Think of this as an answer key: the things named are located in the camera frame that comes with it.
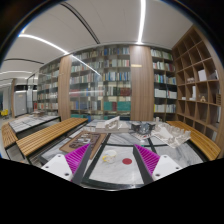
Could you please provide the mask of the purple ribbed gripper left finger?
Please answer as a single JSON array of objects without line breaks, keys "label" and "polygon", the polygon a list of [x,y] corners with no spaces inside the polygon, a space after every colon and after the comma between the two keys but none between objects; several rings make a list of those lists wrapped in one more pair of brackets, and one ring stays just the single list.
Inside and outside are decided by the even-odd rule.
[{"label": "purple ribbed gripper left finger", "polygon": [[86,144],[66,155],[57,154],[43,165],[42,169],[79,185],[82,181],[90,154],[91,145]]}]

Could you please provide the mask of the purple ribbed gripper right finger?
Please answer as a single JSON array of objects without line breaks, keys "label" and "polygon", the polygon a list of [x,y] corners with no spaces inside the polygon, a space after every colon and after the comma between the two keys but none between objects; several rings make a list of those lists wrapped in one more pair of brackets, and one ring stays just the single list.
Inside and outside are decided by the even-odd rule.
[{"label": "purple ribbed gripper right finger", "polygon": [[159,156],[137,144],[133,146],[133,155],[145,184],[152,183],[182,169],[168,155]]}]

